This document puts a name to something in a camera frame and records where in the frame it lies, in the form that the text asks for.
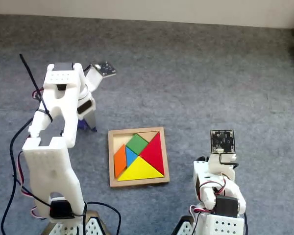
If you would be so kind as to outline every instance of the circuit board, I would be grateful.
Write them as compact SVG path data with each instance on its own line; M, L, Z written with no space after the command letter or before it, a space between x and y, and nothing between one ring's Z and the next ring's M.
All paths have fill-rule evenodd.
M235 153L234 130L211 130L210 131L211 153Z

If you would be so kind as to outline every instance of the yellow triangle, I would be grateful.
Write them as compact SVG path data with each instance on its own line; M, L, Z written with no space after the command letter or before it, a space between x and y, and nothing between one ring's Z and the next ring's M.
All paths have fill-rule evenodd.
M118 181L161 178L163 175L148 162L138 156L135 161L118 178Z

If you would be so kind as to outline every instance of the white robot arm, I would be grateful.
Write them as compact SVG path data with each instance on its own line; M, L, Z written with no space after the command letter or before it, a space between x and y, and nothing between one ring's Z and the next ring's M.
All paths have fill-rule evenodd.
M96 129L96 104L91 92L104 77L116 73L107 62L96 66L90 66L85 77L79 63L48 65L40 106L28 129L30 137L23 145L32 193L51 205L50 208L35 200L40 216L49 218L52 223L63 223L65 227L81 225L85 206L68 148L75 145L79 121ZM65 121L61 136L53 137L48 146L41 146L40 132L58 115L62 115ZM52 198L53 193L62 197Z
M194 161L200 203L190 206L193 219L181 219L172 235L243 235L245 220L240 215L245 214L246 201L234 182L235 160L234 131L212 130L210 157Z

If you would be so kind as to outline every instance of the black cable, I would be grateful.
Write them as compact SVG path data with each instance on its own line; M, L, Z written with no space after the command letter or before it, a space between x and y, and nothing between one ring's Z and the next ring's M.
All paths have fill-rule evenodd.
M84 72L86 72L88 69L90 69L92 65L88 65L85 69L83 69Z
M247 224L246 212L244 213L244 219L245 219L245 235L248 235L248 224Z
M198 214L198 216L197 216L196 224L195 224L195 226L194 226L194 229L193 229L192 235L194 234L195 229L196 229L196 227L197 227L197 223L198 223L198 219L199 219L200 213L201 213L201 212L199 212L199 214Z
M118 224L116 235L119 234L119 232L120 232L120 226L121 226L121 214L120 214L120 212L117 209L115 209L114 207L112 207L112 206L110 206L110 205L108 205L106 203L103 203L103 202L87 202L87 204L88 205L90 205L90 204L101 205L101 206L105 206L105 207L108 207L108 208L114 210L118 214L118 216L119 216L119 224ZM84 219L86 219L86 215L84 215L84 217L83 217L83 226L85 227L85 224L84 223L86 223L86 222L84 221Z
M31 119L29 119L24 126L22 126L20 128L20 130L18 130L18 132L13 136L12 140L11 140L11 143L10 143L10 157L11 157L11 162L12 162L12 168L13 168L13 175L15 176L16 175L16 166L15 166L15 160L14 160L14 155L13 155L13 144L16 140L16 138L19 136L19 134L33 121L33 117ZM15 195L15 189L16 189L16 179L14 178L13 180L13 188L12 188L12 192L11 192L11 196L10 196L10 199L9 199L9 202L8 202L8 205L6 206L6 209L4 211L4 214L3 214L3 217L2 217L2 220L1 220L1 232L3 235L5 235L5 231L4 231L4 222L5 222L5 218L8 214L8 211L10 209L10 206L12 204L12 201L13 201L13 198L14 198L14 195Z
M86 235L86 213L87 213L87 203L85 202L83 211L83 235Z
M16 180L16 182L21 185L21 182L17 179L16 176L12 175L13 178ZM35 198L37 201L41 202L42 204L46 205L47 207L51 207L50 204L48 204L47 202L44 202L43 200L41 200L39 197L35 196L31 191L29 191L25 186L22 186L22 189L24 189L25 192L27 192L30 196L32 196L33 198Z
M44 106L44 109L45 109L44 113L48 115L48 117L50 118L50 121L52 122L52 121L53 121L53 118L52 118L52 116L50 115L50 112L49 112L49 110L48 110L47 107L46 107L46 104L45 104L45 102L44 102L43 96L42 96L41 93L40 93L40 90L39 90L39 88L38 88L38 86L37 86L37 83L36 83L36 81L35 81L35 79L34 79L34 76L33 76L32 72L31 72L31 70L30 70L30 68L29 68L29 66L28 66L28 64L27 64L27 62L26 62L26 60L24 59L24 57L23 57L23 55L22 55L21 53L20 53L20 58L21 58L21 61L23 62L24 66L25 66L25 68L26 68L26 70L27 70L27 72L28 72L28 75L29 75L29 77L30 77L30 79L31 79L31 81L32 81L32 83L33 83L35 89L36 89L36 92L37 92L37 94L38 94L38 96L39 96L39 99L40 99L41 103L42 103L43 106Z
M221 165L232 165L232 166L233 166L233 169L235 169L235 168L237 168L237 167L239 166L238 163L222 163L222 162L221 162L221 154L219 154L219 163L220 163Z

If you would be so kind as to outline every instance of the wire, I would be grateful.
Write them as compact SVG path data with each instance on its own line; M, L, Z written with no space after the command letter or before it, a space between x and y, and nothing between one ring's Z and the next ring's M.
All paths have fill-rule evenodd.
M86 235L86 213L87 213L87 203L85 202L83 211L83 235Z
M108 208L114 210L118 214L119 223L118 223L118 228L117 228L117 233L116 233L116 235L118 235L119 232L120 232L120 227L121 227L121 214L117 209L115 209L114 207L112 207L112 206L110 206L110 205L108 205L106 203L103 203L103 202L87 202L87 203L85 203L84 213L83 213L83 235L86 235L86 229L85 229L85 227L86 227L86 212L87 212L87 205L90 205L90 204L95 204L95 205L101 205L101 206L108 207Z
M20 156L21 156L22 153L23 153L23 151L20 151L19 154L18 154L18 157L16 159L16 168L18 170L19 177L20 177L20 180L21 180L20 191L21 191L21 194L23 194L24 196L32 198L32 196L29 193L23 191L24 175L23 175L23 171L22 171L22 167L21 167L21 163L20 163Z
M248 235L248 223L247 223L246 212L244 213L244 219L245 219L245 235Z
M85 69L83 69L83 71L86 72L88 69L90 69L91 66L92 66L91 64L88 65Z
M36 81L35 81L35 79L34 79L34 76L33 76L32 72L31 72L31 70L30 70L30 68L29 68L29 66L28 66L28 64L27 64L27 62L26 62L26 60L24 59L24 57L23 57L23 55L22 55L21 53L20 53L20 58L21 58L21 61L22 61L22 63L24 64L24 66L25 66L25 68L26 68L26 70L27 70L27 72L28 72L28 75L29 75L29 77L30 77L30 79L31 79L31 81L32 81L32 83L33 83L33 85L34 85L36 91L37 91L38 97L39 97L39 99L41 100L41 103L42 103L43 106L44 106L44 109L45 109L44 113L48 115L48 117L50 118L50 121L52 122L52 121L53 121L53 118L52 118L52 116L50 115L50 112L49 112L49 110L48 110L47 107L46 107L46 104L45 104L45 102L44 102L43 96L42 96L41 93L40 93L40 90L39 90L39 88L38 88L38 86L37 86L37 83L36 83Z
M16 175L16 166L15 166L15 160L14 160L14 155L13 155L13 144L16 140L16 138L19 136L19 134L33 121L33 117L31 117L26 123L24 126L22 126L20 128L20 130L17 131L17 133L13 136L12 140L11 140L11 143L10 143L10 157L11 157L11 163L12 163L12 168L13 168L13 175L15 176ZM9 212L9 209L10 209L10 206L12 204L12 201L13 201L13 198L14 198L14 195L15 195L15 189L16 189L16 177L14 177L14 181L13 181L13 188L12 188L12 192L11 192L11 196L10 196L10 199L9 199L9 202L8 202L8 205L6 206L6 209L4 211L4 214L3 214L3 217L2 217L2 220L1 220L1 232L3 235L5 235L5 231L4 231L4 222L5 222L5 219L6 219L6 216Z
M216 182L216 181L206 181L206 182L204 182L204 183L202 183L200 186L199 186L199 188L198 188L198 199L201 201L201 199L200 199L200 188L202 187L202 186L204 186L204 185L206 185L206 184L209 184L209 183L215 183L215 184L218 184L219 186L221 186L221 188L215 193L215 194L220 194L223 190L224 190L224 188L225 188L225 184L226 184L226 181L225 181L225 179L223 178L223 181L224 181L224 185L222 185L222 184L220 184L220 183L218 183L218 182Z
M232 166L233 166L233 169L235 169L235 168L237 168L237 167L239 166L238 163L222 163L222 162L221 162L221 153L219 154L219 163L220 163L221 165L232 165Z
M36 213L34 212L36 210L37 206L33 207L30 210L30 214L35 218L35 219L40 219L40 220L45 220L46 218L40 217L38 215L36 215Z
M195 226L194 226L194 229L193 229L192 235L194 234L195 229L196 229L196 227L197 227L197 223L198 223L198 219L199 219L200 213L199 213L198 216L197 216L196 224L195 224Z
M12 175L13 178L16 180L16 182L21 185L21 182L14 176ZM44 202L43 200L41 200L39 197L36 197L34 194L32 194L25 186L22 186L22 189L27 192L31 197L33 197L34 199L36 199L37 201L41 202L42 204L46 205L47 207L51 207L50 204L48 204L47 202Z

